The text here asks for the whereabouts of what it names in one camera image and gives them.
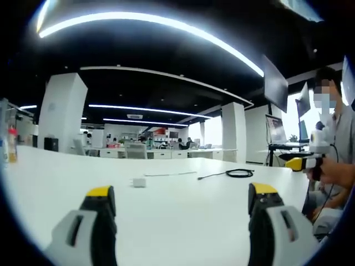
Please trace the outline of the person's right hand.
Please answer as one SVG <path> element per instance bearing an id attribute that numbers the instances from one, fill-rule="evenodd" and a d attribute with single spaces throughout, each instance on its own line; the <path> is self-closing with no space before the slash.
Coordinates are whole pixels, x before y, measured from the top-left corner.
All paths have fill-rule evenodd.
<path id="1" fill-rule="evenodd" d="M 324 157 L 320 166 L 322 171 L 320 181 L 325 184 L 341 184 L 343 164 Z"/>

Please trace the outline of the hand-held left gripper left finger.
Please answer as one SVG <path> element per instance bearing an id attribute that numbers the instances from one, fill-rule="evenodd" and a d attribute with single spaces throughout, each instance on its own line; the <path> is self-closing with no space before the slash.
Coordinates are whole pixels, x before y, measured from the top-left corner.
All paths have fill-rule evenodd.
<path id="1" fill-rule="evenodd" d="M 113 186 L 97 187 L 52 230 L 44 251 L 54 265 L 117 265 Z"/>

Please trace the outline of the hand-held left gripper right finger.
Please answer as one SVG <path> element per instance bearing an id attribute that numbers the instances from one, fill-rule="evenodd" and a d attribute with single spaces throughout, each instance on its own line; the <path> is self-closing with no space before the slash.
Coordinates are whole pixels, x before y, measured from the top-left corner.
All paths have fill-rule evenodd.
<path id="1" fill-rule="evenodd" d="M 272 186 L 249 184 L 248 214 L 248 265 L 307 265 L 317 251 L 312 223 Z"/>

